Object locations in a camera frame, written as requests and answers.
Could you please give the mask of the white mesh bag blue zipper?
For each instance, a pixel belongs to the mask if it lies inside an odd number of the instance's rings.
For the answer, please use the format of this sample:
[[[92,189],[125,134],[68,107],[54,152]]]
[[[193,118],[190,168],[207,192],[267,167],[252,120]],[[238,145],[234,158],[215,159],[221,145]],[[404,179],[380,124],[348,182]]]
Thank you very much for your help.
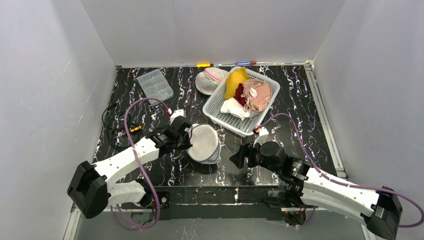
[[[221,141],[216,130],[209,124],[193,124],[189,132],[191,147],[188,156],[203,165],[214,165],[221,161]]]

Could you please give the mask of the beige pink bra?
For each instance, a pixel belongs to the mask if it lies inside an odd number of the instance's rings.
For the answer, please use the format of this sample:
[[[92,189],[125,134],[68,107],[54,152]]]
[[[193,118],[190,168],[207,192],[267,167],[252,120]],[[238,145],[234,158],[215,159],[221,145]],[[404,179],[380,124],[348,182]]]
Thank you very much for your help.
[[[245,112],[260,113],[268,106],[272,97],[272,89],[267,82],[248,79],[243,83],[241,97],[245,98],[243,107]]]

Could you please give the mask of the red bra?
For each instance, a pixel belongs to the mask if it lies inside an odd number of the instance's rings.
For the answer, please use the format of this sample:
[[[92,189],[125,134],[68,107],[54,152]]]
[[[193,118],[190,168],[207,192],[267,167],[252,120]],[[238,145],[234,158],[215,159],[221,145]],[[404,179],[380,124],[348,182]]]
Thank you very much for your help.
[[[233,97],[242,107],[247,103],[246,97],[244,96],[244,85],[242,83],[238,84],[237,89]]]

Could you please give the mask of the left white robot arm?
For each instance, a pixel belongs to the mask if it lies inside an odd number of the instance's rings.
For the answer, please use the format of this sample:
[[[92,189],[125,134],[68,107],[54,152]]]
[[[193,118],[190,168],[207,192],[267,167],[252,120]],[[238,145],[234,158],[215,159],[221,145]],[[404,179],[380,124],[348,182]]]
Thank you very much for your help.
[[[170,125],[155,129],[140,139],[134,147],[95,163],[80,163],[67,189],[67,195],[87,219],[106,208],[124,203],[149,204],[154,192],[147,179],[122,182],[119,180],[140,165],[152,162],[174,150],[187,150],[191,123],[183,116]]]

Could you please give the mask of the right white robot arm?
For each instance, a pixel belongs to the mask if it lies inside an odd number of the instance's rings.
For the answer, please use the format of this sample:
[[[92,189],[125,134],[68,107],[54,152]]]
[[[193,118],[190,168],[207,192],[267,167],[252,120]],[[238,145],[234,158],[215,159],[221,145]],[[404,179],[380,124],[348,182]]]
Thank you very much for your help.
[[[349,181],[317,171],[300,158],[289,156],[276,142],[241,145],[230,161],[238,169],[260,166],[278,175],[290,186],[291,197],[304,205],[316,206],[351,218],[374,235],[394,240],[403,207],[394,190],[383,186],[364,189]]]

